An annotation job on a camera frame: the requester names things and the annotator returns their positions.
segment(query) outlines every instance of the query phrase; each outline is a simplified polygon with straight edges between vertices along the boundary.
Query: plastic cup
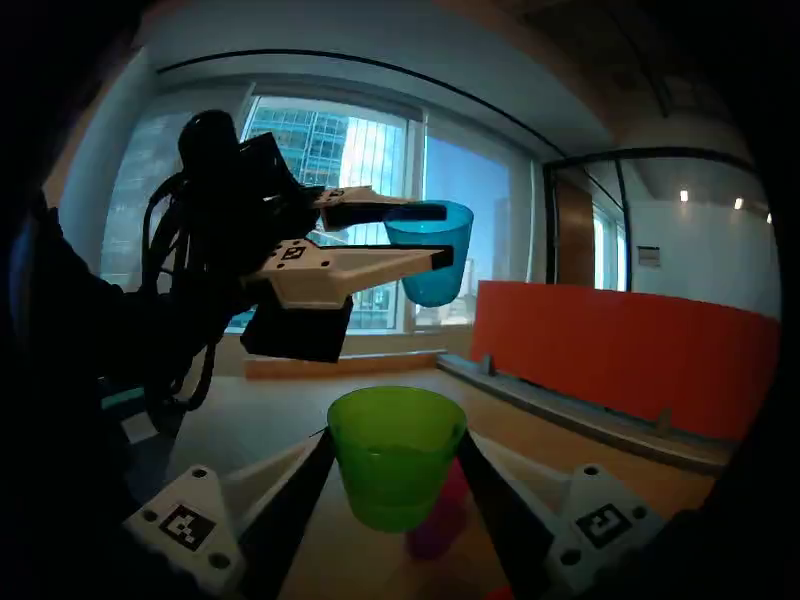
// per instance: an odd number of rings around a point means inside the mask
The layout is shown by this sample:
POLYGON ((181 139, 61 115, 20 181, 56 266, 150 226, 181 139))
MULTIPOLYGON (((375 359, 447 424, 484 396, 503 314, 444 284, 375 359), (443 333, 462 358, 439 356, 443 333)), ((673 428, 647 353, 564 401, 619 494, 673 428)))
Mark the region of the plastic cup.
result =
POLYGON ((390 212, 385 221, 386 234, 393 244, 453 246, 453 265, 412 275, 403 279, 406 296, 420 306, 444 306, 456 299, 461 289, 464 265, 467 262, 469 238, 472 233, 472 211, 462 204, 436 200, 426 204, 440 204, 447 209, 444 221, 402 221, 403 207, 390 212))
POLYGON ((328 426, 353 514, 367 527, 398 533, 433 508, 467 418, 434 392, 374 387, 334 402, 328 426))

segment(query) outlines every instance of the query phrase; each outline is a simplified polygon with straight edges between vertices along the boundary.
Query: green plastic cup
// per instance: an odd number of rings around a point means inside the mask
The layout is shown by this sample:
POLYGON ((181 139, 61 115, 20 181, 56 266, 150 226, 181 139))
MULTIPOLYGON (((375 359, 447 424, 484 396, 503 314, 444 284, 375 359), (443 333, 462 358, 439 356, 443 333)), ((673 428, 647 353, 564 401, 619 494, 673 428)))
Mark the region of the green plastic cup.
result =
POLYGON ((353 514, 398 533, 422 523, 436 503, 467 417, 428 390, 374 387, 334 402, 328 426, 353 514))

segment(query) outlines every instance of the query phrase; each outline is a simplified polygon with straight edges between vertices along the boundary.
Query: wooden table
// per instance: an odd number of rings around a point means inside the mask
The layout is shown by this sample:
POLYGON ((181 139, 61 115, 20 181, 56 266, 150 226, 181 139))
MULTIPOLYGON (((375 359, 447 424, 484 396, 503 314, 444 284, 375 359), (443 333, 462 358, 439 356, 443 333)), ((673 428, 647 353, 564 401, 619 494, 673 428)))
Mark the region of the wooden table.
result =
MULTIPOLYGON (((559 471, 599 463, 665 518, 700 505, 713 479, 627 454, 558 427, 435 368, 311 380, 249 381, 217 377, 203 407, 186 416, 168 478, 204 464, 220 475, 297 444, 326 425, 342 394, 376 385, 416 386, 458 402, 476 433, 559 471)), ((481 598, 504 577, 480 517, 468 503, 470 526, 438 561, 420 563, 403 536, 371 531, 346 502, 334 464, 282 598, 481 598), (353 557, 348 547, 362 549, 353 557)))

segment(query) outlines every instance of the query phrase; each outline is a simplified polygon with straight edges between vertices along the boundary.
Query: orange partition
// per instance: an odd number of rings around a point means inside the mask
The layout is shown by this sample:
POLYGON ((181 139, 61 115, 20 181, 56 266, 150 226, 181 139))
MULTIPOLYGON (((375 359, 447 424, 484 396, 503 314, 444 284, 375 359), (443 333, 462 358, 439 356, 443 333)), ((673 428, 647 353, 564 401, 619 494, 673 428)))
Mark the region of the orange partition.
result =
POLYGON ((772 382, 780 324, 762 315, 571 285, 482 281, 472 359, 547 389, 738 440, 772 382))

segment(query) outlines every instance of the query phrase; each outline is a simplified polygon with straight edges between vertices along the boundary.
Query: blue plastic cup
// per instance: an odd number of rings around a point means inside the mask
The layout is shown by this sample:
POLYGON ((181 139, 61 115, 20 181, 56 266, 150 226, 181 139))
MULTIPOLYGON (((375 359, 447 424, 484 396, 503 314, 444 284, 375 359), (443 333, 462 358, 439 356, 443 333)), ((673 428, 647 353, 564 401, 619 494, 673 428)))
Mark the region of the blue plastic cup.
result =
POLYGON ((384 225, 392 244, 453 247, 452 266, 403 279, 403 289, 409 300, 420 306, 433 308, 444 306, 458 296, 467 262, 474 215, 466 206, 455 202, 436 200, 426 204, 444 206, 447 209, 447 218, 443 221, 404 221, 401 207, 387 215, 384 225))

